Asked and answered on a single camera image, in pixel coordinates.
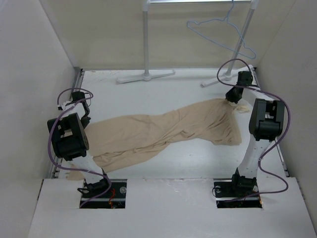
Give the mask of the beige trousers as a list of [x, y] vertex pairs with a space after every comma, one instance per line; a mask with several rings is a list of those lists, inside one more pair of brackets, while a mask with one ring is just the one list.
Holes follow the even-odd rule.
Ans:
[[129, 115], [91, 123], [85, 128], [94, 162], [106, 173], [146, 162], [171, 143], [203, 139], [214, 145], [242, 142], [235, 113], [245, 104], [226, 99], [194, 103], [162, 115]]

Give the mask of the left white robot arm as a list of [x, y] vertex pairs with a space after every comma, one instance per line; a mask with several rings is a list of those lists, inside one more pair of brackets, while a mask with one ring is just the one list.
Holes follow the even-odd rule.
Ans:
[[47, 121], [49, 150], [58, 158], [69, 161], [84, 176], [84, 187], [78, 191], [85, 198], [107, 197], [111, 192], [111, 181], [89, 154], [89, 141], [85, 128], [89, 125], [90, 109], [87, 100], [93, 97], [89, 91], [71, 93], [71, 100], [58, 104], [61, 115]]

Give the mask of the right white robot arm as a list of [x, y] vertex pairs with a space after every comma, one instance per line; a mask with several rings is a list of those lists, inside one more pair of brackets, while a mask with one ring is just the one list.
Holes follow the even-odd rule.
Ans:
[[244, 99], [253, 106], [249, 121], [249, 145], [232, 181], [225, 189], [228, 197], [245, 197], [255, 192], [261, 156], [283, 131], [285, 103], [257, 91], [252, 87], [252, 82], [251, 72], [240, 71], [236, 86], [225, 95], [231, 103], [237, 104]]

